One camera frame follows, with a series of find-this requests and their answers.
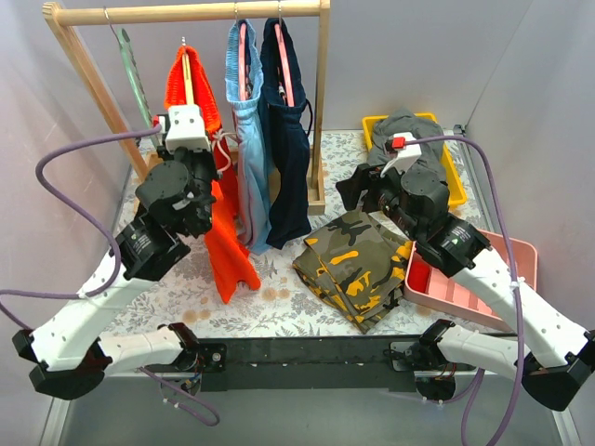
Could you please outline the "orange mesh shorts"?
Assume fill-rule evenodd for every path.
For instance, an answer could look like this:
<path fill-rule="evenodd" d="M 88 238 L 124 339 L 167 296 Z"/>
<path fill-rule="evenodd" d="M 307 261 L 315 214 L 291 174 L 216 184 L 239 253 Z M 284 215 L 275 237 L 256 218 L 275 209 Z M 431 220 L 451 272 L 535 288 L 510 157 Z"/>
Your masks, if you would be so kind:
<path fill-rule="evenodd" d="M 205 130 L 211 143 L 217 169 L 222 178 L 213 183 L 216 198 L 213 209 L 213 228 L 205 235 L 205 245 L 213 270 L 215 285 L 223 303 L 231 301 L 240 282 L 252 291 L 260 287 L 260 279 L 248 260 L 248 251 L 236 234 L 235 219 L 239 214 L 238 180 L 233 170 L 227 140 L 231 134 L 223 130 L 218 105 L 198 51 L 187 46 L 192 70 L 194 104 L 201 109 Z M 182 46 L 167 76 L 164 107 L 186 104 Z"/>

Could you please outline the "yellow plastic hanger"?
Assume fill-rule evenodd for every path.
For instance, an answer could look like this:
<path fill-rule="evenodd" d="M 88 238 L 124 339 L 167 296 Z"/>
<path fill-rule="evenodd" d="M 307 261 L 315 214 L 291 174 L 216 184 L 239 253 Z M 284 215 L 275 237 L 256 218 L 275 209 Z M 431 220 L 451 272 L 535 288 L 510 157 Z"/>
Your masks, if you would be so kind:
<path fill-rule="evenodd" d="M 187 105 L 194 104 L 194 94 L 192 86 L 192 70 L 190 64 L 190 58 L 187 52 L 186 39 L 181 38 L 182 45 L 182 70 L 183 70 L 183 83 L 185 91 L 185 99 Z"/>

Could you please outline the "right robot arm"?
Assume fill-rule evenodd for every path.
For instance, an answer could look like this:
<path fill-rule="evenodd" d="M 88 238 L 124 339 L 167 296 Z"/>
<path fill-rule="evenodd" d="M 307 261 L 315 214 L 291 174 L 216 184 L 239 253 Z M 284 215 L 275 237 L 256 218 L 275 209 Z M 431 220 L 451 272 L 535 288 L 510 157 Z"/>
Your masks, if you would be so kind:
<path fill-rule="evenodd" d="M 517 335 L 500 339 L 440 319 L 402 359 L 436 370 L 449 362 L 464 363 L 519 378 L 543 406 L 557 412 L 569 406 L 594 372 L 594 333 L 512 278 L 512 260 L 472 224 L 450 213 L 448 189 L 435 174 L 360 164 L 336 188 L 346 210 L 381 211 L 414 241 L 427 264 L 476 295 Z"/>

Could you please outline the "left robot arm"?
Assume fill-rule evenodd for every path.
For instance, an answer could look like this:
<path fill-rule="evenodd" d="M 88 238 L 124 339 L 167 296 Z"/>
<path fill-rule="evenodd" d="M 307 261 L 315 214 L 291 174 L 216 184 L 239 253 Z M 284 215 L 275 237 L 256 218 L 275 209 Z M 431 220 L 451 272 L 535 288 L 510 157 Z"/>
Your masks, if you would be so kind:
<path fill-rule="evenodd" d="M 190 251 L 183 241 L 212 228 L 212 183 L 218 172 L 212 152 L 179 147 L 163 151 L 137 188 L 139 208 L 116 236 L 119 247 L 55 316 L 12 338 L 20 357 L 33 363 L 36 392 L 75 400 L 110 374 L 148 365 L 180 372 L 201 358 L 199 341 L 184 323 L 163 324 L 145 334 L 107 336 L 104 329 Z"/>

